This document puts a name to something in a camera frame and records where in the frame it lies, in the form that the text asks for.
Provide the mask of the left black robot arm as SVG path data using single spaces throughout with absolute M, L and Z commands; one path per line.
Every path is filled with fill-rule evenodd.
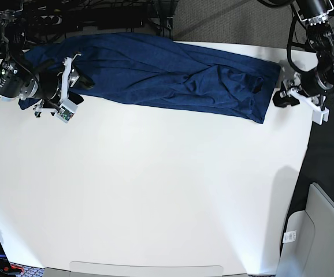
M 295 71 L 292 80 L 284 80 L 273 96 L 277 107 L 296 106 L 305 97 L 322 111 L 326 100 L 334 97 L 334 10 L 331 1 L 261 1 L 272 9 L 290 6 L 293 12 L 287 42 L 287 61 Z M 300 69 L 292 60 L 292 48 L 314 52 L 317 66 Z

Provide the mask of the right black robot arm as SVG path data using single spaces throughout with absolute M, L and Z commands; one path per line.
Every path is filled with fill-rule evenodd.
M 28 32 L 19 11 L 0 11 L 0 99 L 29 101 L 34 111 L 56 112 L 70 100 L 75 105 L 83 98 L 71 88 L 91 89 L 95 84 L 74 64 L 76 52 L 56 60 L 45 58 L 32 62 L 24 52 Z

